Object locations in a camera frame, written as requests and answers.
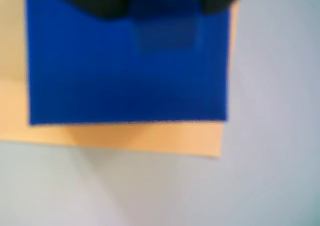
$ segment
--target white wall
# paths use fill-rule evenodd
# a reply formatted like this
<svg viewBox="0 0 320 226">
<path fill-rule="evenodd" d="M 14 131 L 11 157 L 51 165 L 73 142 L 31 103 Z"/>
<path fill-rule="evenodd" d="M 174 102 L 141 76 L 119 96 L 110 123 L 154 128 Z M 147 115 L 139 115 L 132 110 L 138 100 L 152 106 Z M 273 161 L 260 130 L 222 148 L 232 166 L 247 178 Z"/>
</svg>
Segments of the white wall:
<svg viewBox="0 0 320 226">
<path fill-rule="evenodd" d="M 3 142 L 0 226 L 320 226 L 320 2 L 239 12 L 221 159 Z"/>
</svg>

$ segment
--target yellow paper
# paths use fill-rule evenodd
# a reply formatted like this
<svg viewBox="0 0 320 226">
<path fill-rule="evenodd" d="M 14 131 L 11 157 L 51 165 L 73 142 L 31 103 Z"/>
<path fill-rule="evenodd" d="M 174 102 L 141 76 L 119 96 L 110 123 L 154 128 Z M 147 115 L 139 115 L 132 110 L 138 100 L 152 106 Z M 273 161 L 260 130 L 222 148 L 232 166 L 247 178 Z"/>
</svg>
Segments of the yellow paper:
<svg viewBox="0 0 320 226">
<path fill-rule="evenodd" d="M 230 52 L 237 8 L 232 7 Z M 0 0 L 1 141 L 220 156 L 222 122 L 29 126 L 24 19 L 24 0 Z"/>
</svg>

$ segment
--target blue folder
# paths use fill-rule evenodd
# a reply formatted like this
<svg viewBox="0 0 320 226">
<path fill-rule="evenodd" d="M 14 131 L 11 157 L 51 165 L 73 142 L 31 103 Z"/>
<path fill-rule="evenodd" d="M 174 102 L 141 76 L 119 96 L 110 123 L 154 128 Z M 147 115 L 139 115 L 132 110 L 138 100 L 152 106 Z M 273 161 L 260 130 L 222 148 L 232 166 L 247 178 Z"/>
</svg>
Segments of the blue folder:
<svg viewBox="0 0 320 226">
<path fill-rule="evenodd" d="M 228 10 L 132 0 L 128 17 L 101 20 L 26 2 L 31 124 L 227 119 Z"/>
</svg>

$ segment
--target paper sheet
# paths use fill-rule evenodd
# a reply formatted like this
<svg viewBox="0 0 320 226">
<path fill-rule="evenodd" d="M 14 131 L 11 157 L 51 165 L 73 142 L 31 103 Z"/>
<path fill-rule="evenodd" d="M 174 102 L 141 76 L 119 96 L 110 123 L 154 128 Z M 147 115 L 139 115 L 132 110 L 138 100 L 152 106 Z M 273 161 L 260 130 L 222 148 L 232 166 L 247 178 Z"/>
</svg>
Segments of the paper sheet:
<svg viewBox="0 0 320 226">
<path fill-rule="evenodd" d="M 238 4 L 231 9 L 231 59 Z M 0 140 L 219 157 L 223 123 L 28 124 L 24 0 L 0 0 Z"/>
</svg>

